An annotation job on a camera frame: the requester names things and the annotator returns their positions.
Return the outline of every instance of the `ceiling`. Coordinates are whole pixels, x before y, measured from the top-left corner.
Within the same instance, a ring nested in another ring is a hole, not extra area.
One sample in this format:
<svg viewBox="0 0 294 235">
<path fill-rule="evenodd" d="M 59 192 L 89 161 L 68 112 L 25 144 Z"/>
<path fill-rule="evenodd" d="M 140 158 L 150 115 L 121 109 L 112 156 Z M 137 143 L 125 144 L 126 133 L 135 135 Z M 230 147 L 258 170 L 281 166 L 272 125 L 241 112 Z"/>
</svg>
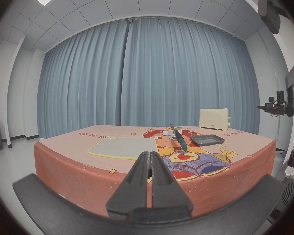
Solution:
<svg viewBox="0 0 294 235">
<path fill-rule="evenodd" d="M 92 25 L 136 15 L 172 15 L 218 26 L 246 40 L 264 26 L 245 0 L 15 0 L 0 23 L 0 37 L 48 51 Z"/>
</svg>

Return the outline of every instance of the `baseboard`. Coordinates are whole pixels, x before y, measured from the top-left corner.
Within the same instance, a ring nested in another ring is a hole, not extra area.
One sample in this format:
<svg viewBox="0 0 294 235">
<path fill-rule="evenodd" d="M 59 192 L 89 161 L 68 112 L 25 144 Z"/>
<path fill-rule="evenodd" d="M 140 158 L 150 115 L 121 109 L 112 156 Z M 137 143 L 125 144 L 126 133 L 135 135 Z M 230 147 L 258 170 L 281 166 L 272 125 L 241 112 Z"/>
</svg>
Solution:
<svg viewBox="0 0 294 235">
<path fill-rule="evenodd" d="M 35 138 L 38 138 L 39 135 L 34 135 L 34 136 L 30 136 L 30 137 L 27 137 L 27 136 L 24 136 L 27 140 L 30 140 L 30 139 L 35 139 Z"/>
<path fill-rule="evenodd" d="M 19 135 L 19 136 L 15 136 L 15 137 L 10 137 L 10 140 L 15 140 L 15 139 L 21 139 L 21 138 L 24 138 L 25 135 Z M 7 139 L 1 139 L 1 142 L 6 142 Z"/>
<path fill-rule="evenodd" d="M 27 137 L 25 135 L 19 135 L 19 136 L 15 136 L 15 137 L 10 137 L 10 140 L 15 140 L 15 139 L 21 139 L 21 138 L 26 138 L 27 140 L 30 140 L 30 139 L 35 139 L 35 138 L 38 138 L 39 136 L 38 135 L 34 135 L 34 136 L 30 136 L 30 137 Z M 7 139 L 1 139 L 1 142 L 6 142 Z"/>
</svg>

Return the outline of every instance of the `knife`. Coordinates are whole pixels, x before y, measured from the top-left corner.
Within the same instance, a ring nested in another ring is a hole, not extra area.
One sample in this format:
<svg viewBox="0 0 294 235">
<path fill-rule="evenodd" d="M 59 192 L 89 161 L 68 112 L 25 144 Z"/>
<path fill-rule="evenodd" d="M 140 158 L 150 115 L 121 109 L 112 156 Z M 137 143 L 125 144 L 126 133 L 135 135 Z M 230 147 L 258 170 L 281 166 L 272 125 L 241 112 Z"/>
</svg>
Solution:
<svg viewBox="0 0 294 235">
<path fill-rule="evenodd" d="M 171 128 L 173 130 L 173 133 L 176 136 L 176 139 L 179 142 L 179 144 L 181 145 L 183 151 L 187 151 L 187 144 L 185 143 L 185 140 L 182 137 L 181 133 L 179 133 L 179 131 L 176 130 L 171 123 L 170 123 L 170 125 L 171 125 Z"/>
</svg>

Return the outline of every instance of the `trash can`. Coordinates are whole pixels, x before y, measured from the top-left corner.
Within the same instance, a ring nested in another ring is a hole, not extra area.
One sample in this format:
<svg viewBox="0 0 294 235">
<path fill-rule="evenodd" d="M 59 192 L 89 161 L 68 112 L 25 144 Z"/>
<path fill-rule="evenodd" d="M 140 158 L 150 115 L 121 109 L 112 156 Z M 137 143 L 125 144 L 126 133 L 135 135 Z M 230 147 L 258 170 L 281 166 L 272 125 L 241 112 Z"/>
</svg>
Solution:
<svg viewBox="0 0 294 235">
<path fill-rule="evenodd" d="M 274 156 L 274 164 L 273 164 L 273 169 L 271 173 L 272 177 L 276 177 L 278 175 L 279 170 L 283 166 L 283 161 L 284 161 L 283 154 L 281 152 L 276 152 L 276 155 Z"/>
</svg>

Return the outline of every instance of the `blue curtain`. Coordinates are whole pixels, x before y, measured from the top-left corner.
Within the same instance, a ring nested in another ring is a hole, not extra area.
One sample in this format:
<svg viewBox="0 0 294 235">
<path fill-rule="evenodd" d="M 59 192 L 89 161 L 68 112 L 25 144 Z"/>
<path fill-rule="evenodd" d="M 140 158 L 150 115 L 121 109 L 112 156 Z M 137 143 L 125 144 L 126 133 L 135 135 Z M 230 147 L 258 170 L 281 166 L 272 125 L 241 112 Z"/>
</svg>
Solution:
<svg viewBox="0 0 294 235">
<path fill-rule="evenodd" d="M 128 28 L 128 20 L 103 24 L 73 36 L 46 54 L 37 97 L 40 137 L 95 124 L 121 124 Z"/>
<path fill-rule="evenodd" d="M 228 108 L 231 127 L 258 133 L 259 92 L 244 42 L 176 18 L 88 29 L 47 53 L 39 136 L 95 124 L 198 125 L 200 108 Z"/>
<path fill-rule="evenodd" d="M 201 108 L 228 108 L 231 127 L 258 133 L 258 85 L 244 42 L 176 18 L 131 20 L 121 125 L 198 125 Z"/>
</svg>

